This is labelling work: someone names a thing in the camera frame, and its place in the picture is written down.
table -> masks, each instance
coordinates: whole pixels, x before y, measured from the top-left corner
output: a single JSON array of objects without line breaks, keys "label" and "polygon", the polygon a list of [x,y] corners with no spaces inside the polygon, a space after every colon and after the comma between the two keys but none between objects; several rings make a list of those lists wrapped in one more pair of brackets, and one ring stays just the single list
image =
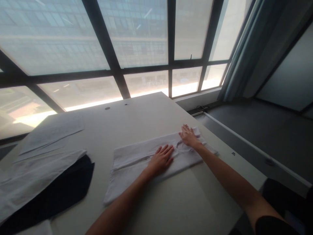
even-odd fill
[{"label": "table", "polygon": [[[257,190],[266,177],[162,92],[71,111],[82,114],[85,129],[51,153],[87,149],[95,169],[86,198],[52,222],[53,234],[84,234],[105,209],[113,150],[198,126],[204,139]],[[2,161],[10,167],[25,139]],[[242,215],[205,163],[149,187],[126,228],[127,234],[228,234]]]}]

right hand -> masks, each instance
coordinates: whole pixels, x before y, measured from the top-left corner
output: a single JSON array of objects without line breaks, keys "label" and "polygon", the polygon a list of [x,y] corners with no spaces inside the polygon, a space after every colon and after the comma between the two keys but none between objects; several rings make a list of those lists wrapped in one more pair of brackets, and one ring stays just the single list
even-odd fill
[{"label": "right hand", "polygon": [[195,136],[192,128],[189,128],[188,125],[182,125],[182,132],[179,133],[180,137],[183,140],[183,143],[189,147],[196,147],[201,142]]}]

black sleeve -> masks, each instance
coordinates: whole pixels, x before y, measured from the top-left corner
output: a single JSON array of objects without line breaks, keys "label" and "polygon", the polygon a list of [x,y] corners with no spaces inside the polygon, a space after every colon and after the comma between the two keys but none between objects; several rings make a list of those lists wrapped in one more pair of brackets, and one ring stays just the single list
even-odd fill
[{"label": "black sleeve", "polygon": [[273,216],[262,216],[255,223],[256,235],[299,235],[293,227]]}]

left hand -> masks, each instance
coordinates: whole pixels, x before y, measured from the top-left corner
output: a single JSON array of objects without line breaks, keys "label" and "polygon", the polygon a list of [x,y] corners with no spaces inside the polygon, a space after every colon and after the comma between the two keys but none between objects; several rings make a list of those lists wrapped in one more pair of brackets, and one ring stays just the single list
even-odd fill
[{"label": "left hand", "polygon": [[159,147],[156,153],[151,158],[145,171],[152,177],[158,176],[163,173],[173,162],[173,158],[170,158],[174,151],[173,145],[165,145],[164,148]]}]

glass window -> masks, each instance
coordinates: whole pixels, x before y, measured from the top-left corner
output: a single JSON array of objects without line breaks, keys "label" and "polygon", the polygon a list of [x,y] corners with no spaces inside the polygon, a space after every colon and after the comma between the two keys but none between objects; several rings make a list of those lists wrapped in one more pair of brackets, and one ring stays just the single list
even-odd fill
[{"label": "glass window", "polygon": [[1,50],[28,75],[110,69],[81,0],[8,2],[31,8],[0,4]]},{"label": "glass window", "polygon": [[229,59],[251,1],[224,1],[209,61]]},{"label": "glass window", "polygon": [[66,111],[123,99],[113,76],[45,83],[40,87]]},{"label": "glass window", "polygon": [[201,90],[219,86],[227,64],[206,67]]},{"label": "glass window", "polygon": [[169,72],[157,71],[124,75],[131,97],[162,91],[169,96]]},{"label": "glass window", "polygon": [[0,139],[31,132],[56,114],[26,86],[0,89]]},{"label": "glass window", "polygon": [[202,67],[173,70],[172,97],[197,91]]},{"label": "glass window", "polygon": [[177,0],[175,60],[202,57],[213,0]]},{"label": "glass window", "polygon": [[[98,2],[121,68],[168,64],[166,0],[157,6],[154,1],[127,1],[128,7],[114,0]],[[110,16],[108,3],[119,14]]]}]

